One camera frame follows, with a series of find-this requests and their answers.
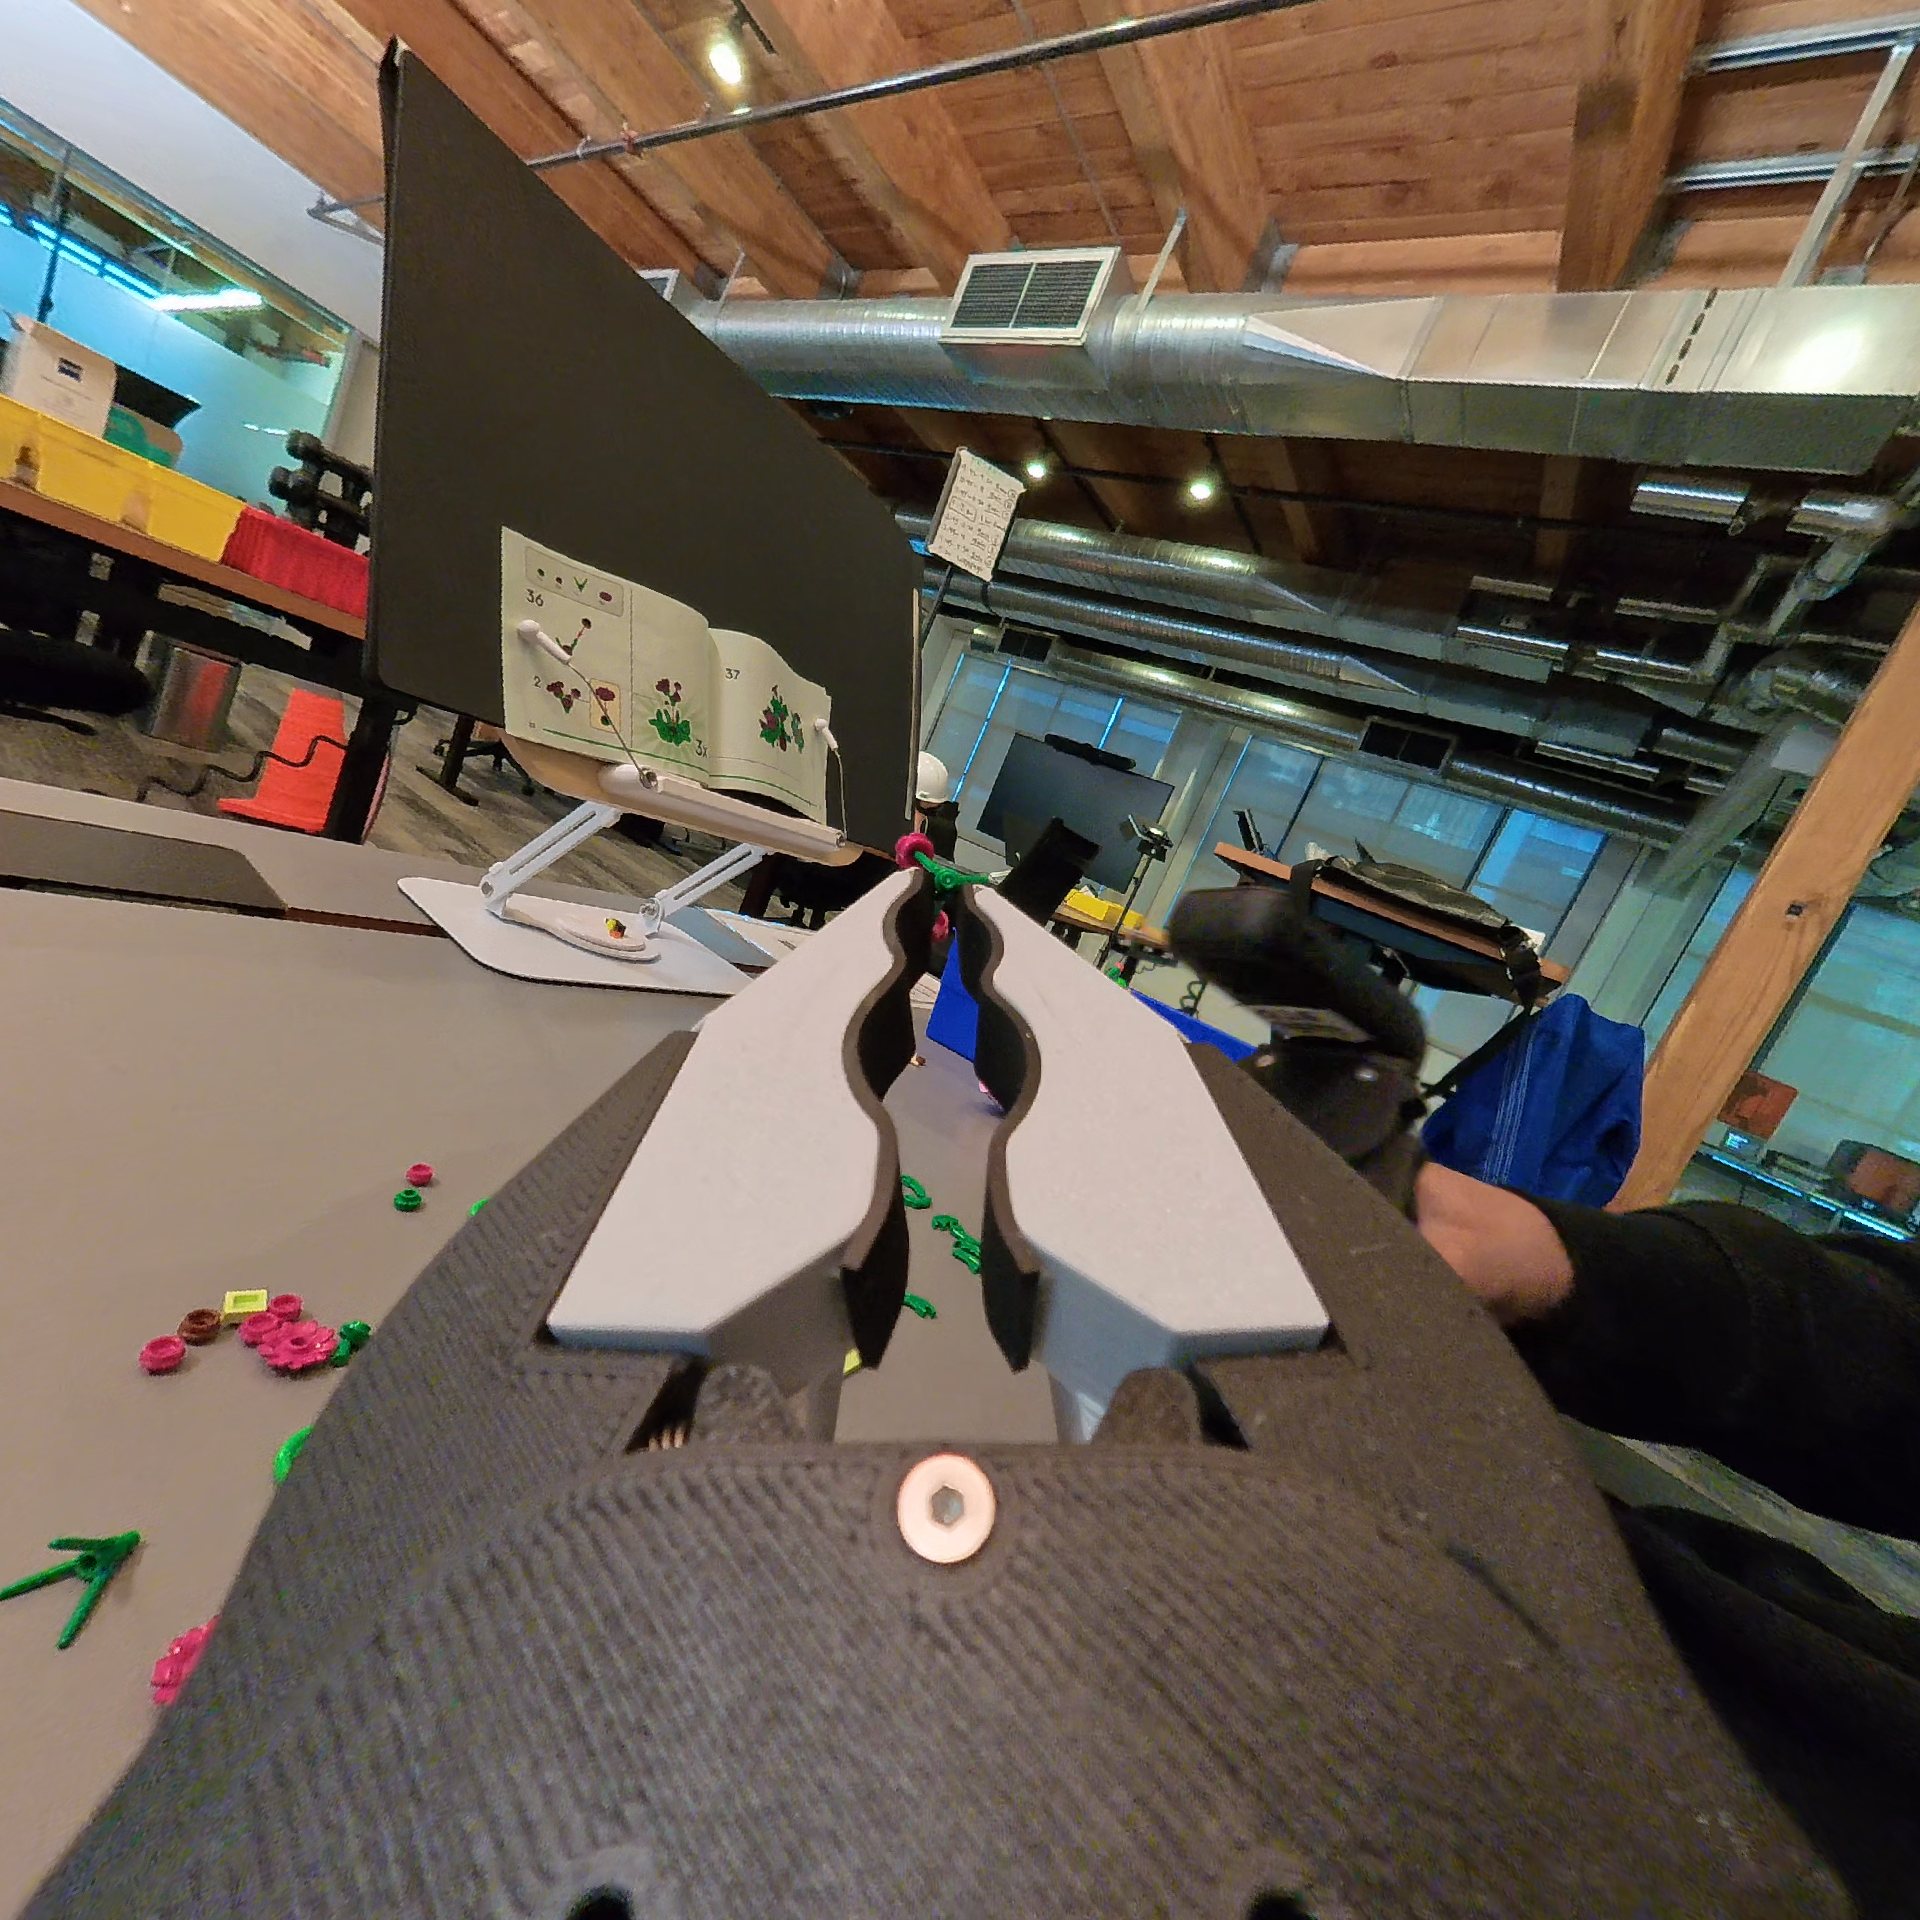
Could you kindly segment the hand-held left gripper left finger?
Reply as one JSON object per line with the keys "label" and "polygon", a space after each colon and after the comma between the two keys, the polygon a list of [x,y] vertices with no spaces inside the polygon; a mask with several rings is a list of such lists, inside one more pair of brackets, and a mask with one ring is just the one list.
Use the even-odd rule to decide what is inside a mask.
{"label": "hand-held left gripper left finger", "polygon": [[923,872],[896,872],[709,1015],[575,1260],[564,1349],[748,1364],[786,1395],[877,1369],[908,1282],[885,1098],[917,1055]]}

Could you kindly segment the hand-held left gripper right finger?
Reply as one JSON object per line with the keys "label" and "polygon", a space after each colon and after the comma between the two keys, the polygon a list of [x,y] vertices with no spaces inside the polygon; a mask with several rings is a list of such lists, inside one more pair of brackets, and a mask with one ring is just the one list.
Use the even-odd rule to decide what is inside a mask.
{"label": "hand-held left gripper right finger", "polygon": [[957,920],[986,1149],[981,1286],[1020,1373],[1044,1370],[1061,1438],[1087,1442],[1125,1379],[1311,1354],[1330,1328],[1190,1049],[1000,893]]}

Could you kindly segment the pink blossom with green stem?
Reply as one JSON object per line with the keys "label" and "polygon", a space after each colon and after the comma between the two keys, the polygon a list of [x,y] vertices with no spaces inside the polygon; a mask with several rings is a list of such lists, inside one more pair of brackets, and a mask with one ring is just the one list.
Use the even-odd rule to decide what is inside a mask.
{"label": "pink blossom with green stem", "polygon": [[945,858],[924,832],[902,835],[894,846],[894,865],[902,871],[918,867],[929,876],[935,897],[935,919],[930,925],[930,942],[939,949],[950,941],[952,925],[948,906],[966,888],[993,888],[998,885],[995,875],[966,872]]}

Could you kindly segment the black flat screen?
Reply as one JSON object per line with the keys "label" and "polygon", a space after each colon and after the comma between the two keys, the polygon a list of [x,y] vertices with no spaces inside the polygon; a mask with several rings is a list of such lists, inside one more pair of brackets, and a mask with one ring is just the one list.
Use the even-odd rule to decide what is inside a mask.
{"label": "black flat screen", "polygon": [[1168,780],[1123,768],[1112,755],[1016,733],[975,835],[1020,861],[1061,821],[1096,846],[1087,879],[1123,893],[1141,869],[1141,831],[1163,822],[1173,796]]}

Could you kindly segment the blue fabric bag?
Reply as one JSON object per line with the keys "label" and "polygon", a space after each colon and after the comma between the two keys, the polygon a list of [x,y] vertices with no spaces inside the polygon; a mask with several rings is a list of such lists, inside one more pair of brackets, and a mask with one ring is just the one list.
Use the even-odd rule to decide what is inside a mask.
{"label": "blue fabric bag", "polygon": [[1565,992],[1448,1072],[1428,1160],[1524,1197],[1600,1209],[1641,1151],[1647,1038]]}

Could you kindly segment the open instruction booklet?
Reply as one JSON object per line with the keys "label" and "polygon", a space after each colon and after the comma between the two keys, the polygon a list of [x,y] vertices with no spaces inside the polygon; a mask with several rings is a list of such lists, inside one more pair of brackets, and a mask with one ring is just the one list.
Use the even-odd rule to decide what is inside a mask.
{"label": "open instruction booklet", "polygon": [[833,699],[763,639],[499,534],[501,731],[829,819]]}

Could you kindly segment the orange plastic seat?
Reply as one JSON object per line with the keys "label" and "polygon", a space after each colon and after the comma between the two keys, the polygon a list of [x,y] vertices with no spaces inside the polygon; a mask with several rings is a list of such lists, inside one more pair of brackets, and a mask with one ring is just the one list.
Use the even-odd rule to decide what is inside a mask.
{"label": "orange plastic seat", "polygon": [[217,813],[254,827],[311,838],[332,838],[329,829],[338,798],[351,746],[364,725],[384,725],[382,748],[393,748],[398,711],[364,702],[359,720],[348,726],[343,699],[294,689],[279,723],[271,748],[259,756],[250,776],[252,791],[225,796]]}

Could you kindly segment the metal trash can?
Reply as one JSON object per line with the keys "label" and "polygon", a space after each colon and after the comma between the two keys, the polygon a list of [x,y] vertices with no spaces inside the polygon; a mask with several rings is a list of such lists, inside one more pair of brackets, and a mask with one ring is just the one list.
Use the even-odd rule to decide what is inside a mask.
{"label": "metal trash can", "polygon": [[155,636],[148,669],[152,699],[141,715],[141,733],[192,755],[225,748],[243,663],[197,643]]}

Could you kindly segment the red plastic bin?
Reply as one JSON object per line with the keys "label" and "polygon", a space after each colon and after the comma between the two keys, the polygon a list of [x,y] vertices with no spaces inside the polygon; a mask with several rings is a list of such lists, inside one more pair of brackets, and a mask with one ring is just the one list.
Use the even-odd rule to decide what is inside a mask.
{"label": "red plastic bin", "polygon": [[256,507],[243,509],[220,562],[335,613],[368,615],[370,558],[364,552]]}

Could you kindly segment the black partition panel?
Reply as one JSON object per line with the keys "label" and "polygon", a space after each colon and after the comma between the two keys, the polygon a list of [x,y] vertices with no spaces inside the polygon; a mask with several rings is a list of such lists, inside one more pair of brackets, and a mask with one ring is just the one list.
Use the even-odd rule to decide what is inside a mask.
{"label": "black partition panel", "polygon": [[830,699],[855,844],[906,829],[923,560],[896,514],[400,45],[367,671],[506,728],[502,537],[768,643]]}

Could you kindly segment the yellow plastic bin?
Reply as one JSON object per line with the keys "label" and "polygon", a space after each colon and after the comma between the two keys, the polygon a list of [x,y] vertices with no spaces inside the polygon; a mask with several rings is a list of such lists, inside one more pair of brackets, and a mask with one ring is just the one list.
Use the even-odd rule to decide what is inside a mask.
{"label": "yellow plastic bin", "polygon": [[3,397],[3,481],[81,507],[126,476],[120,450]]}
{"label": "yellow plastic bin", "polygon": [[225,558],[245,500],[117,444],[105,444],[105,454],[113,478],[101,517],[199,560]]}

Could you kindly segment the open brown cardboard box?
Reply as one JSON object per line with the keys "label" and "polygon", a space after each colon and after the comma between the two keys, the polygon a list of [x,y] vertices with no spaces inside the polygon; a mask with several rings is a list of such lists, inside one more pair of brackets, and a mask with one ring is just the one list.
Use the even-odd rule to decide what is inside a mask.
{"label": "open brown cardboard box", "polygon": [[200,402],[155,383],[128,366],[114,373],[105,439],[134,457],[179,468],[183,459],[180,423],[200,410]]}

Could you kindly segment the white cardboard box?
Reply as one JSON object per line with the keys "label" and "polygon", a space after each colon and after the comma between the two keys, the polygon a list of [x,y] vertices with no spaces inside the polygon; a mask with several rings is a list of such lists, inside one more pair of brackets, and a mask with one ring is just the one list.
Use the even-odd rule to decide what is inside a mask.
{"label": "white cardboard box", "polygon": [[11,319],[3,395],[76,433],[107,439],[120,368],[46,322]]}

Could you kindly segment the round silver duct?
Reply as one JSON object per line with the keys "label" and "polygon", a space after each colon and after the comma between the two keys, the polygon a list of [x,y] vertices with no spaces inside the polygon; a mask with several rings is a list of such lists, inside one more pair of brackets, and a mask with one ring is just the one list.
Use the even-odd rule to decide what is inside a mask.
{"label": "round silver duct", "polygon": [[1847,715],[1888,643],[1766,634],[1757,622],[1632,594],[1565,605],[1458,566],[1341,573],[1176,540],[1020,519],[977,596],[997,620],[1111,655],[1325,689],[1380,708],[1634,734],[1652,711]]}

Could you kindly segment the large silver air duct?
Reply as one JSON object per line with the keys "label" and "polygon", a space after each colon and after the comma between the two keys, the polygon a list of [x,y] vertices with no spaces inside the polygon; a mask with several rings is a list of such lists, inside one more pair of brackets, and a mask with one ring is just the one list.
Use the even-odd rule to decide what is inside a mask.
{"label": "large silver air duct", "polygon": [[1678,468],[1861,474],[1916,431],[1918,289],[1164,295],[1061,339],[952,298],[671,309],[780,398]]}

